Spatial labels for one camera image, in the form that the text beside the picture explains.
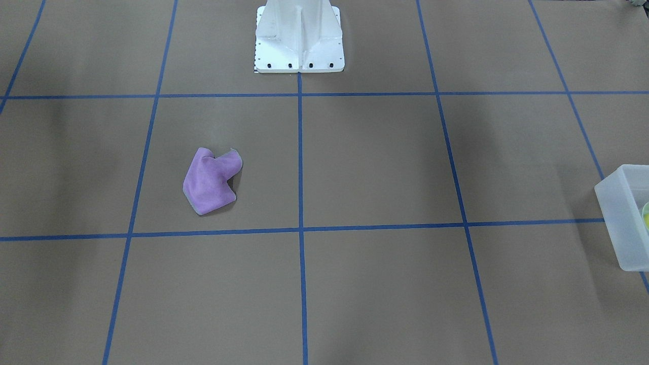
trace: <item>metal mount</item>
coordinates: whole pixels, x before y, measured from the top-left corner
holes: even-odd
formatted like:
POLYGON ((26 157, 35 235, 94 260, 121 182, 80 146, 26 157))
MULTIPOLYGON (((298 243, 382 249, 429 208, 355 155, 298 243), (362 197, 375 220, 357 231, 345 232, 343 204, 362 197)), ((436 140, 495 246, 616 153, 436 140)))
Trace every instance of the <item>metal mount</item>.
POLYGON ((340 9, 329 0, 268 0, 257 10, 254 70, 340 72, 345 68, 340 9))

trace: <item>blue tape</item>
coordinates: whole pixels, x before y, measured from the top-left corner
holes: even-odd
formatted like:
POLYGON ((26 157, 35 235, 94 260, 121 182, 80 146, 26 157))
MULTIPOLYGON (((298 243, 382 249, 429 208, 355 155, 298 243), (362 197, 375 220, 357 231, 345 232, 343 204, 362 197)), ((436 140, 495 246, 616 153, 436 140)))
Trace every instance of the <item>blue tape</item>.
POLYGON ((57 241, 57 240, 100 240, 107 238, 126 238, 126 233, 108 233, 108 234, 61 234, 50 236, 9 236, 0 237, 0 242, 20 242, 20 241, 57 241))
POLYGON ((140 201, 140 192, 142 189, 142 181, 144 180, 144 171, 147 165, 147 158, 149 155, 149 146, 151 145, 151 134, 153 133, 153 125, 156 118, 156 112, 158 109, 158 100, 160 95, 160 90, 162 89, 162 79, 164 77, 165 65, 167 64, 167 55, 169 54, 169 44, 171 43, 171 34, 173 33, 173 24, 176 18, 176 9, 178 8, 178 0, 174 0, 173 9, 171 10, 171 19, 169 20, 169 30, 167 32, 167 42, 165 44, 164 53, 162 55, 162 64, 160 65, 160 74, 158 76, 158 87, 156 89, 156 97, 153 100, 153 107, 151 109, 151 118, 149 120, 149 129, 147 131, 147 140, 144 145, 144 152, 142 154, 142 162, 140 164, 140 175, 138 177, 138 185, 135 191, 135 198, 133 199, 133 208, 131 210, 130 222, 129 222, 129 232, 126 239, 126 244, 124 245, 124 254, 122 256, 122 264, 119 269, 119 279, 117 280, 117 289, 115 292, 115 300, 113 302, 113 311, 110 316, 110 325, 108 326, 108 334, 106 336, 106 347, 104 349, 104 357, 102 364, 108 365, 108 358, 110 356, 110 346, 112 344, 113 332, 115 329, 115 323, 117 321, 117 310, 119 308, 119 299, 121 297, 121 289, 124 283, 124 275, 126 272, 127 262, 129 259, 129 250, 130 250, 130 241, 133 235, 133 228, 135 226, 135 217, 138 213, 138 203, 140 201))
POLYGON ((300 232, 300 295, 302 298, 302 365, 309 364, 306 314, 306 267, 304 263, 304 164, 302 148, 302 74, 297 73, 298 215, 300 232))
POLYGON ((142 232, 133 233, 134 238, 146 237, 183 237, 183 236, 223 236, 231 234, 267 234, 267 233, 295 233, 298 228, 261 228, 261 229, 224 229, 220 231, 180 231, 180 232, 142 232))
POLYGON ((10 96, 10 100, 58 100, 58 99, 152 99, 154 94, 123 94, 123 95, 18 95, 10 96))
POLYGON ((275 93, 275 94, 160 94, 162 98, 174 98, 174 97, 295 97, 297 93, 275 93))
POLYGON ((5 97, 2 99, 2 102, 0 103, 0 114, 2 114, 2 111, 5 109, 7 98, 9 97, 9 94, 11 94, 11 89, 14 87, 14 83, 16 82, 16 77, 18 77, 18 71, 20 71, 20 66, 23 65, 23 61, 25 60, 25 55, 27 55, 27 50, 29 49, 29 45, 32 43, 32 39, 34 38, 34 33, 36 33, 36 28, 38 28, 38 23, 40 22, 41 15, 43 15, 44 8, 45 8, 45 0, 41 1, 41 6, 40 8, 38 8, 38 14, 36 15, 36 20, 34 20, 34 25, 32 26, 32 30, 29 32, 29 36, 27 37, 27 42, 25 42, 25 47, 23 48, 23 52, 20 54, 20 58, 18 59, 16 68, 14 68, 14 73, 11 75, 11 79, 9 80, 9 85, 7 86, 5 91, 5 97))
POLYGON ((574 104, 574 100, 572 100, 570 90, 568 89, 568 84, 566 83, 566 80, 563 77, 563 72, 561 72, 561 68, 559 67, 559 62, 557 61, 557 57, 554 55, 554 51, 552 50, 552 46, 550 45, 550 40, 548 39, 548 36, 545 33, 545 29, 543 29, 543 24, 541 24, 541 18, 539 17, 539 14, 537 13, 536 8, 534 7, 534 3, 532 2, 532 0, 528 0, 528 3, 530 4, 530 7, 532 8, 532 12, 534 13, 534 18, 536 19, 536 23, 539 26, 539 30, 541 30, 541 34, 543 35, 543 40, 545 41, 545 45, 547 46, 548 51, 550 52, 550 56, 552 57, 552 62, 554 62, 554 67, 557 69, 557 73, 559 74, 559 78, 561 79, 561 83, 563 85, 563 88, 565 89, 565 91, 566 91, 566 93, 568 95, 568 100, 570 101, 572 111, 574 113, 575 118, 577 118, 577 123, 579 124, 579 128, 582 131, 583 139, 585 140, 586 146, 588 147, 588 151, 591 154, 591 158, 593 159, 593 162, 595 163, 595 167, 597 168, 597 172, 600 174, 600 178, 604 179, 604 173, 602 172, 602 167, 600 166, 600 163, 597 160, 597 156, 595 155, 595 151, 593 149, 593 146, 591 145, 590 138, 588 138, 588 134, 586 133, 586 128, 584 128, 584 126, 583 126, 582 118, 580 117, 579 112, 577 111, 577 107, 574 104))
POLYGON ((603 223, 604 218, 585 218, 576 220, 531 220, 531 221, 483 221, 468 222, 469 227, 494 227, 501 225, 553 225, 553 224, 578 224, 578 223, 603 223))
POLYGON ((335 96, 433 96, 434 92, 310 92, 302 96, 335 97, 335 96))
POLYGON ((643 278, 644 288, 647 290, 647 294, 649 294, 649 281, 647 281, 646 274, 640 271, 640 277, 643 278))
POLYGON ((447 145, 448 161, 450 162, 451 172, 453 173, 453 181, 454 181, 454 184, 455 184, 456 194, 457 194, 457 197, 458 197, 458 205, 459 205, 460 213, 462 215, 462 224, 464 226, 465 236, 466 236, 466 239, 467 239, 467 245, 469 247, 469 254, 471 256, 471 263, 472 263, 472 266, 473 266, 473 274, 474 274, 474 277, 475 277, 476 287, 477 287, 477 290, 478 290, 478 297, 480 298, 480 305, 482 307, 482 317, 483 317, 484 323, 485 323, 485 330, 487 331, 487 339, 489 341, 489 348, 491 349, 491 358, 493 360, 493 364, 498 365, 498 355, 496 353, 496 345, 495 345, 495 343, 493 341, 493 335, 491 333, 491 324, 490 324, 490 321, 489 321, 489 313, 487 311, 487 304, 486 304, 486 301, 485 301, 485 298, 484 298, 484 293, 482 291, 482 282, 480 281, 480 272, 478 271, 478 262, 476 260, 476 257, 475 257, 474 251, 473 251, 473 243, 472 243, 472 240, 471 240, 471 233, 469 232, 469 226, 467 225, 467 215, 466 215, 466 212, 465 212, 465 209, 464 209, 464 202, 463 202, 463 199, 462 199, 462 192, 461 192, 461 189, 459 187, 458 174, 457 174, 457 171, 455 169, 455 161, 454 161, 454 158, 453 158, 453 151, 452 151, 451 144, 450 144, 450 138, 448 137, 448 129, 447 129, 447 125, 446 125, 446 119, 444 117, 444 109, 442 107, 441 98, 439 96, 439 87, 437 86, 437 77, 435 76, 435 68, 434 68, 434 64, 433 64, 433 58, 432 58, 432 55, 430 53, 430 46, 428 44, 428 36, 426 35, 426 25, 424 24, 424 17, 423 17, 422 11, 421 11, 421 3, 420 3, 419 0, 416 0, 416 2, 417 2, 417 11, 419 13, 419 23, 420 23, 420 26, 421 26, 421 33, 422 33, 422 36, 424 38, 424 44, 426 46, 426 55, 428 56, 428 65, 430 67, 430 75, 431 75, 431 78, 432 78, 432 81, 433 81, 433 87, 435 88, 435 93, 437 93, 437 95, 436 95, 437 107, 439 109, 439 119, 441 120, 442 129, 444 131, 444 141, 446 142, 446 145, 447 145))
POLYGON ((452 227, 464 227, 464 223, 336 225, 336 226, 329 226, 329 227, 305 227, 304 232, 377 231, 383 229, 431 229, 431 228, 452 228, 452 227))

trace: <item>plastic box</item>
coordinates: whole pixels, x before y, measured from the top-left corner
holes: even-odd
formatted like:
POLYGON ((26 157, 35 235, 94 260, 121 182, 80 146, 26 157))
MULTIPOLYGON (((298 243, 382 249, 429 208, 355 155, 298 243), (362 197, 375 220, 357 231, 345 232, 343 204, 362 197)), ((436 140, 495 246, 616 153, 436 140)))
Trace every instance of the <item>plastic box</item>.
POLYGON ((649 230, 641 210, 649 202, 649 166, 621 165, 595 186, 620 267, 649 271, 649 230))

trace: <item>brown floor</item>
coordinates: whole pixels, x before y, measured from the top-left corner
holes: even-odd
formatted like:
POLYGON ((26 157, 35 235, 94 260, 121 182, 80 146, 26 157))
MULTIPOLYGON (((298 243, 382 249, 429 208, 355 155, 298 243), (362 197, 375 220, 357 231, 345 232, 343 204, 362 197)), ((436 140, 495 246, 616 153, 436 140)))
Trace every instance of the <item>brown floor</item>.
POLYGON ((261 5, 0 1, 0 364, 647 363, 593 191, 649 165, 641 8, 335 0, 298 76, 261 5))

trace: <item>purple cloth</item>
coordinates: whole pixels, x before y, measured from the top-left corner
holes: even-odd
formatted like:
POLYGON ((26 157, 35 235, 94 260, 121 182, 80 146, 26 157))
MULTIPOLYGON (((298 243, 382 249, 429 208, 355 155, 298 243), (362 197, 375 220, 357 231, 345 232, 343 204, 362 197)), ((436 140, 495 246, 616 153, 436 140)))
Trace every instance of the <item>purple cloth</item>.
POLYGON ((235 149, 214 158, 209 149, 199 148, 182 183, 182 191, 196 213, 202 216, 237 199, 228 180, 241 170, 242 165, 235 149))

